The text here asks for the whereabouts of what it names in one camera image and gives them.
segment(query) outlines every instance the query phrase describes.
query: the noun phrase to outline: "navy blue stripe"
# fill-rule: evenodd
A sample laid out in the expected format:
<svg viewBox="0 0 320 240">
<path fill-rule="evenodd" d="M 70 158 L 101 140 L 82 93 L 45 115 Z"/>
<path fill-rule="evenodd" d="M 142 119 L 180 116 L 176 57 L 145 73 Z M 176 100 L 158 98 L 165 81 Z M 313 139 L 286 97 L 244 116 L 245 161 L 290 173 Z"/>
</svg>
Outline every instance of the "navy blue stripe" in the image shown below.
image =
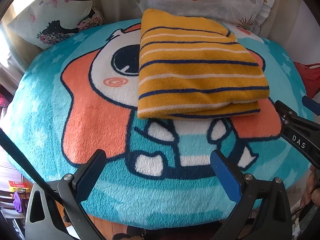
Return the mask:
<svg viewBox="0 0 320 240">
<path fill-rule="evenodd" d="M 212 32 L 212 31 L 205 31 L 205 30 L 197 30 L 197 29 L 184 29 L 184 28 L 178 28 L 178 27 L 166 27 L 166 26 L 157 26 L 157 27 L 153 27 L 149 30 L 147 30 L 145 33 L 143 33 L 143 35 L 141 36 L 141 38 L 150 31 L 156 30 L 156 29 L 169 29 L 169 30 L 184 30 L 184 31 L 194 31 L 194 32 L 205 32 L 205 33 L 216 33 L 216 34 L 220 34 L 225 36 L 223 33 L 217 33 L 217 32 Z"/>
<path fill-rule="evenodd" d="M 233 45 L 233 44 L 239 44 L 238 42 L 218 42 L 218 41 L 151 41 L 146 43 L 140 48 L 140 51 L 150 44 L 158 44 L 158 43 L 172 43 L 172 44 L 194 44 L 194 43 L 218 43 L 218 44 L 226 44 L 226 45 Z"/>
<path fill-rule="evenodd" d="M 172 94 L 172 93 L 203 93 L 203 94 L 211 94 L 225 91 L 246 91 L 246 90 L 269 90 L 269 86 L 250 86 L 250 87 L 225 87 L 225 88 L 214 88 L 214 89 L 196 89 L 196 88 L 184 88 L 184 89 L 160 89 L 149 91 L 139 96 L 139 99 L 159 95 L 159 94 Z"/>
<path fill-rule="evenodd" d="M 224 60 L 224 59 L 215 59 L 215 60 L 207 60 L 207 59 L 156 59 L 151 60 L 143 64 L 139 71 L 141 71 L 144 67 L 157 64 L 157 63 L 168 63 L 168 64 L 189 64 L 189 63 L 205 63 L 205 64 L 237 64 L 237 65 L 246 65 L 246 66 L 259 66 L 256 62 L 245 62 L 239 60 Z"/>
<path fill-rule="evenodd" d="M 237 113 L 229 113 L 229 114 L 212 114 L 212 115 L 169 114 L 169 116 L 181 117 L 181 118 L 208 119 L 208 118 L 223 118 L 223 117 L 229 117 L 229 116 L 241 115 L 241 114 L 253 114 L 253 113 L 259 113 L 259 112 L 260 112 L 260 109 L 254 109 L 254 110 L 237 112 Z"/>
</svg>

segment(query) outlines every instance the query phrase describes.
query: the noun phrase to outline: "wooden floor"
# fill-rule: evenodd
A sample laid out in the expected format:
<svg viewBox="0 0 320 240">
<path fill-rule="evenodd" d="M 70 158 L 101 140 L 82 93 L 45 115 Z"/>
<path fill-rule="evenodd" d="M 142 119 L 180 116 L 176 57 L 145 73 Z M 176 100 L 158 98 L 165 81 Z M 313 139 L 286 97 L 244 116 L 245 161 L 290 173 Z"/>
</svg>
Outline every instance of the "wooden floor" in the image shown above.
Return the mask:
<svg viewBox="0 0 320 240">
<path fill-rule="evenodd" d="M 26 178 L 23 179 L 25 183 L 28 184 L 30 191 L 32 189 L 33 184 L 28 181 Z M 57 206 L 60 212 L 61 217 L 63 217 L 63 206 L 61 206 L 57 202 Z M 127 226 L 121 225 L 118 223 L 110 222 L 101 218 L 97 218 L 94 216 L 89 215 L 91 221 L 95 224 L 97 229 L 101 232 L 101 234 L 107 239 L 112 240 L 112 237 L 119 233 L 127 233 Z"/>
</svg>

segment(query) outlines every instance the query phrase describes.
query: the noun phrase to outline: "yellow striped sweater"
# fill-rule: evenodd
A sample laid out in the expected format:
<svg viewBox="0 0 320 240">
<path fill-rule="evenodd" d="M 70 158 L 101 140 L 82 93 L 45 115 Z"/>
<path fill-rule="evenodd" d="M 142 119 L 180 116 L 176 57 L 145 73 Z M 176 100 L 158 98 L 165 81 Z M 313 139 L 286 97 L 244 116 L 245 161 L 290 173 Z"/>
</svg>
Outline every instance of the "yellow striped sweater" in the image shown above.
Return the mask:
<svg viewBox="0 0 320 240">
<path fill-rule="evenodd" d="M 260 111 L 268 82 L 224 26 L 148 9 L 141 21 L 138 118 L 220 118 Z"/>
</svg>

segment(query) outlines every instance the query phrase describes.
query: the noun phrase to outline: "purple cloth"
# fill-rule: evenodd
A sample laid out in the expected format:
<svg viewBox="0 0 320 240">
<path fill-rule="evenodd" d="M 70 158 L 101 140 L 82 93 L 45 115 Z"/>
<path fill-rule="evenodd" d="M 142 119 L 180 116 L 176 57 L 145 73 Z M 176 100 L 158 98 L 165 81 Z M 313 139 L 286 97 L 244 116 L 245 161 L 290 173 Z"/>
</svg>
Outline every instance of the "purple cloth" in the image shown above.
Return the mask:
<svg viewBox="0 0 320 240">
<path fill-rule="evenodd" d="M 14 192 L 13 206 L 18 213 L 22 213 L 21 199 L 17 191 Z"/>
</svg>

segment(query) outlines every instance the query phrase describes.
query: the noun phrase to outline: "bed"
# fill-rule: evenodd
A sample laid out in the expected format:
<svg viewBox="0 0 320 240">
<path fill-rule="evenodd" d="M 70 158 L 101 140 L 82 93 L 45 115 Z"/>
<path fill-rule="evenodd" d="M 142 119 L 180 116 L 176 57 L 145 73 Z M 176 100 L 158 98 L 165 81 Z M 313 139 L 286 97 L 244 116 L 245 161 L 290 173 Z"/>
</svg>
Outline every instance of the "bed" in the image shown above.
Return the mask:
<svg viewBox="0 0 320 240">
<path fill-rule="evenodd" d="M 105 150 L 106 168 L 82 203 L 88 214 L 149 229 L 224 219 L 234 203 L 210 168 L 212 150 L 220 149 L 257 179 L 281 177 L 286 188 L 309 166 L 279 137 L 276 100 L 299 116 L 313 116 L 301 103 L 306 91 L 288 53 L 263 38 L 285 39 L 276 35 L 273 22 L 279 19 L 271 13 L 261 37 L 223 23 L 252 52 L 269 82 L 270 97 L 260 103 L 262 114 L 255 120 L 137 119 L 135 87 L 111 79 L 115 71 L 128 84 L 136 82 L 140 19 L 134 19 L 81 31 L 38 54 L 20 81 L 3 130 L 46 181 L 73 173 L 97 148 Z"/>
</svg>

